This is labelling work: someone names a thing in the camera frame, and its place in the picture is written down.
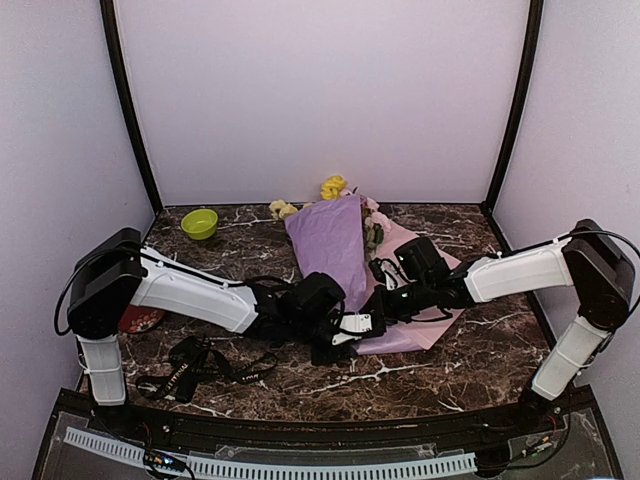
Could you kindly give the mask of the pink wrapping paper sheet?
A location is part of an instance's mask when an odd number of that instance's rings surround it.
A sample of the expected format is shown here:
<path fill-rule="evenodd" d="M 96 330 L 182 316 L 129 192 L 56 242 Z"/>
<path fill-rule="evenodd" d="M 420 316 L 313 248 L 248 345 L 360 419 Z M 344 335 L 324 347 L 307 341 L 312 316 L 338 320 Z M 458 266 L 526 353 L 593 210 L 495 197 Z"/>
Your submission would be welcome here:
<path fill-rule="evenodd" d="M 299 270 L 303 276 L 312 272 L 326 273 L 345 291 L 346 310 L 360 313 L 376 281 L 366 265 L 372 258 L 394 260 L 394 250 L 417 237 L 383 214 L 385 239 L 373 253 L 365 251 L 360 201 L 354 195 L 335 200 L 322 200 L 285 219 Z M 384 335 L 355 343 L 360 356 L 404 353 L 430 349 L 461 316 L 452 312 L 449 320 L 419 323 L 441 314 L 436 308 L 422 311 L 415 322 L 399 322 L 387 328 Z"/>

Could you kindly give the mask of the yellow daisy bunch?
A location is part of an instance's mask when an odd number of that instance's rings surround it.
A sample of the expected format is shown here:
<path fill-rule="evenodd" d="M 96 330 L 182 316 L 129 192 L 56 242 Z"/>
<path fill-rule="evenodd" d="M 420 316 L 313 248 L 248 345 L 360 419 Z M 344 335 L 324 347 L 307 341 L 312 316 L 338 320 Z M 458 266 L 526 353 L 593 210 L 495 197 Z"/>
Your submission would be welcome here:
<path fill-rule="evenodd" d="M 269 205 L 271 216 L 275 220 L 284 220 L 289 216 L 295 215 L 300 210 L 312 206 L 312 202 L 304 203 L 300 206 L 296 206 L 292 203 L 286 202 L 282 199 L 272 201 Z"/>

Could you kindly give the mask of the yellow rose stem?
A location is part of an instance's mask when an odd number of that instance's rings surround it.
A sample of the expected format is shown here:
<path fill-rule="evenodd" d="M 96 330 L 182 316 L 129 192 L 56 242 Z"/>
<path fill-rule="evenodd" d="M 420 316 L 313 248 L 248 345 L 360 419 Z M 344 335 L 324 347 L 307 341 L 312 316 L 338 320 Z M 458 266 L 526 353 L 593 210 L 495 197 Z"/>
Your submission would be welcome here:
<path fill-rule="evenodd" d="M 321 185 L 320 195 L 323 200 L 335 200 L 342 197 L 342 192 L 347 188 L 348 181 L 340 175 L 329 177 Z"/>

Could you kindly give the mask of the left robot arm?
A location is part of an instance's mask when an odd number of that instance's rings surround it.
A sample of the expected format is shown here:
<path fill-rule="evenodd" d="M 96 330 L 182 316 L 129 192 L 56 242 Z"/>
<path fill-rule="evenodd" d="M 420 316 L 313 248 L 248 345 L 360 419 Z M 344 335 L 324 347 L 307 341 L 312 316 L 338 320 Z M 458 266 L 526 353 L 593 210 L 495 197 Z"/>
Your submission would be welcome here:
<path fill-rule="evenodd" d="M 92 397 L 101 417 L 120 436 L 141 427 L 126 401 L 118 324 L 130 306 L 192 317 L 236 335 L 311 346 L 316 362 L 333 362 L 352 342 L 382 335 L 381 305 L 347 304 L 343 288 L 313 272 L 297 283 L 273 276 L 242 281 L 216 277 L 177 263 L 123 228 L 82 257 L 57 300 L 54 331 L 80 345 Z"/>

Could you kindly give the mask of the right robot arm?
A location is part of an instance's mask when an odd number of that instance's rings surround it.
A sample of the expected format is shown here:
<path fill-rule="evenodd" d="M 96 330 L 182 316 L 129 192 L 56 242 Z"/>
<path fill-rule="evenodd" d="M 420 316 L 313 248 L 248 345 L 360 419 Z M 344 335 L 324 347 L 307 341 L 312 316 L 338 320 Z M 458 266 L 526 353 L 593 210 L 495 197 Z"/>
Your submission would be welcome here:
<path fill-rule="evenodd" d="M 583 219 L 564 234 L 450 266 L 434 243 L 418 237 L 396 248 L 398 285 L 378 283 L 364 310 L 377 320 L 409 323 L 434 308 L 442 317 L 514 295 L 571 290 L 574 318 L 532 375 L 528 396 L 510 413 L 521 434 L 549 416 L 550 402 L 599 355 L 639 307 L 639 248 L 623 235 Z"/>

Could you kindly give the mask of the black printed ribbon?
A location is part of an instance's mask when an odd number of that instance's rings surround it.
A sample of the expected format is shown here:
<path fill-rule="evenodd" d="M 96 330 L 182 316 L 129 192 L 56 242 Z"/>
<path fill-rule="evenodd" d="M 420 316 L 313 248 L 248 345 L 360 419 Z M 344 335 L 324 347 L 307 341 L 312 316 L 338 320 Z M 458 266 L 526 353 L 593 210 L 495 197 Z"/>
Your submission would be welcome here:
<path fill-rule="evenodd" d="M 172 396 L 182 404 L 190 403 L 203 382 L 225 380 L 249 385 L 264 380 L 278 364 L 277 357 L 265 353 L 257 360 L 234 367 L 227 357 L 213 348 L 206 337 L 189 336 L 168 353 L 171 372 L 164 376 L 140 376 L 135 381 L 138 393 L 147 400 L 159 401 Z"/>

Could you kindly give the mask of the green plastic bowl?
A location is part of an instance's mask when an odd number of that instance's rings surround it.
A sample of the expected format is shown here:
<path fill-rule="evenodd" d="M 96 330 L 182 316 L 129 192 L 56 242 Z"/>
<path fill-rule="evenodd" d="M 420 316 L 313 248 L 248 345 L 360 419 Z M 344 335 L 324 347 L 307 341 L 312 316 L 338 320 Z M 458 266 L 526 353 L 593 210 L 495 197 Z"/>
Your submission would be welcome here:
<path fill-rule="evenodd" d="M 212 209 L 193 210 L 181 220 L 182 231 L 192 240 L 200 241 L 212 237 L 218 227 L 218 214 Z"/>

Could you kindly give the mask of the red floral dish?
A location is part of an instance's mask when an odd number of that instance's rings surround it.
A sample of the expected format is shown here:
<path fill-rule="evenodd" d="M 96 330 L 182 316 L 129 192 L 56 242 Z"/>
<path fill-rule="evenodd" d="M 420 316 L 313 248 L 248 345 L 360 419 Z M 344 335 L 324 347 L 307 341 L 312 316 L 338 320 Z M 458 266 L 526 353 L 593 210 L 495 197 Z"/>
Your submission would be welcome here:
<path fill-rule="evenodd" d="M 118 323 L 118 331 L 141 334 L 151 330 L 164 317 L 165 311 L 151 307 L 129 305 Z"/>

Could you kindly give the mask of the black front rail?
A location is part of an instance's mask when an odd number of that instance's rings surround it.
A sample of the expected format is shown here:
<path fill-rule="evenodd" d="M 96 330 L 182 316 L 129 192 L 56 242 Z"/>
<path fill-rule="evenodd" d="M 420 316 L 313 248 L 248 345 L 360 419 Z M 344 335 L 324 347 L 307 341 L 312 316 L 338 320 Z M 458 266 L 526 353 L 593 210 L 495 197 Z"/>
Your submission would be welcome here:
<path fill-rule="evenodd" d="M 168 409 L 133 405 L 129 412 L 133 419 L 145 422 L 154 447 L 178 452 L 213 451 L 224 444 L 346 450 L 433 443 L 441 451 L 486 450 L 547 431 L 570 443 L 589 439 L 605 444 L 608 435 L 589 387 L 580 387 L 562 398 L 560 408 L 560 413 L 545 417 L 527 431 L 514 425 L 514 404 L 426 417 L 326 422 L 242 420 L 187 404 Z"/>

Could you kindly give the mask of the right black frame post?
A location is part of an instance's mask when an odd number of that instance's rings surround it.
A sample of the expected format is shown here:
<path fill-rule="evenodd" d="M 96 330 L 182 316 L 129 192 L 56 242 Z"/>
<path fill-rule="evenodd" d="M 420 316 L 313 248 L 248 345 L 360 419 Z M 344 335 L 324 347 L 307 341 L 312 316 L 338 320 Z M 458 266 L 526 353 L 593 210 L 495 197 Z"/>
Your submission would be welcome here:
<path fill-rule="evenodd" d="M 483 215 L 491 221 L 494 219 L 494 212 L 506 180 L 525 109 L 542 25 L 543 9 L 543 0 L 529 1 L 521 58 L 511 106 L 489 188 L 484 201 L 480 204 Z"/>

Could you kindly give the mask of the black frame post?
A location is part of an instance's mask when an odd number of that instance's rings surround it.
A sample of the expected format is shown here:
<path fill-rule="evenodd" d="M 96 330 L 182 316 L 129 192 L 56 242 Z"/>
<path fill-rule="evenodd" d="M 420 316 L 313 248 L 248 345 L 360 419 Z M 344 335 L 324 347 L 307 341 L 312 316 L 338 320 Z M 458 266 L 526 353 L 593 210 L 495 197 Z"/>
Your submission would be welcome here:
<path fill-rule="evenodd" d="M 494 212 L 506 180 L 525 109 L 542 25 L 543 9 L 543 0 L 529 1 L 521 58 L 511 106 L 489 188 L 484 201 L 480 204 L 483 215 L 491 221 L 494 219 Z"/>
<path fill-rule="evenodd" d="M 100 0 L 99 6 L 112 76 L 126 131 L 147 199 L 153 213 L 158 215 L 163 211 L 164 205 L 144 145 L 143 135 L 129 84 L 124 51 L 118 28 L 116 2 L 112 0 Z"/>

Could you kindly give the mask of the left black frame post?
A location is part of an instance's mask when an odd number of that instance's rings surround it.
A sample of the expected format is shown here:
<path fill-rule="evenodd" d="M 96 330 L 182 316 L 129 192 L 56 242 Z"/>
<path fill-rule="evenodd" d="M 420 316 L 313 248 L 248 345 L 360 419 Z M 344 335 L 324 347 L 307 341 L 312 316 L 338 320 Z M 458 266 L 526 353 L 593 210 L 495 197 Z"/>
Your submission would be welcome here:
<path fill-rule="evenodd" d="M 163 211 L 164 205 L 144 145 L 143 135 L 129 84 L 124 51 L 118 28 L 116 2 L 112 0 L 100 0 L 99 6 L 112 76 L 126 131 L 147 199 L 153 213 L 158 215 Z"/>

